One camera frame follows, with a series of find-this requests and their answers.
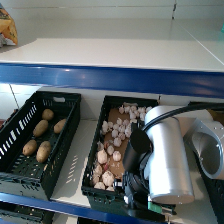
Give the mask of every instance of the black cable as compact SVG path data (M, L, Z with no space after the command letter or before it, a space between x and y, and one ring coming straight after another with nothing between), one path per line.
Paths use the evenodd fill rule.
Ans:
M221 109L224 108L224 103L203 103L203 104L197 104L197 105L191 105L191 106L186 106L186 107L182 107L176 110L172 110L169 111L165 114L162 114L156 118L154 118L153 120L151 120L150 122L148 122L143 128L143 131L147 131L149 128L151 128L152 126L158 124L161 120L164 120L168 117L172 117L175 116L177 114L182 114L185 112L190 112L190 111L194 111L194 110L205 110L205 109Z

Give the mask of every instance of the white shelf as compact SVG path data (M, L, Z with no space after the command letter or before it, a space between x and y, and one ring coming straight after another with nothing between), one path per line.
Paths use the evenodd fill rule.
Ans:
M0 62L224 71L216 51L175 20L18 19L16 26L19 45L0 49Z

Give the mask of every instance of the potato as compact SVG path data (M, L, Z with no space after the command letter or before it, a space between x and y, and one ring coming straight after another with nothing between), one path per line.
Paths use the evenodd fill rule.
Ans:
M55 126L54 126L54 133L59 134L64 127L66 122L66 119L60 120Z
M37 149L37 142L35 140L30 140L23 147L23 155L30 156L36 151L36 149Z
M33 130L33 135L35 137L40 137L45 131L48 129L48 121L46 120L41 120L35 129Z
M49 141L42 142L37 151L37 156L36 156L37 162L39 163L45 162L48 156L50 155L50 152L51 152L50 142Z
M54 117L54 112L50 109L45 109L42 113L43 120L50 121L53 119L53 117Z

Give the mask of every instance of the black plastic crate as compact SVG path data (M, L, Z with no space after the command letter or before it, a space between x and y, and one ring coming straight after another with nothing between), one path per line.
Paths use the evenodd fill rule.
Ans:
M103 121L108 121L110 109L120 107L124 102L137 103L139 107L155 107L158 105L157 100L130 98L130 97L116 97L105 96L103 105L101 107L100 117L98 120L96 132L94 135L91 151L88 156L88 162L82 180L82 194L88 197L92 209L103 212L115 213L119 215L126 215L122 210L124 203L124 192L112 192L106 190L95 189L90 186L90 177L93 173L94 162L96 159L97 142L102 139L100 130Z
M0 217L17 224L51 224L54 212L0 202Z
M80 94L36 92L0 131L0 192L48 200L80 121ZM37 145L50 141L51 153L44 163L36 161L36 153L22 154L23 146L33 139L33 130L42 120L44 109L54 112L48 130ZM66 118L60 134L54 125Z

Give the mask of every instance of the paper bag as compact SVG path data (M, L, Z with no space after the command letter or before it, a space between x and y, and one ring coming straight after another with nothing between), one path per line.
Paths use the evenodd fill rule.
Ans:
M17 44L17 32L14 20L0 4L0 47Z

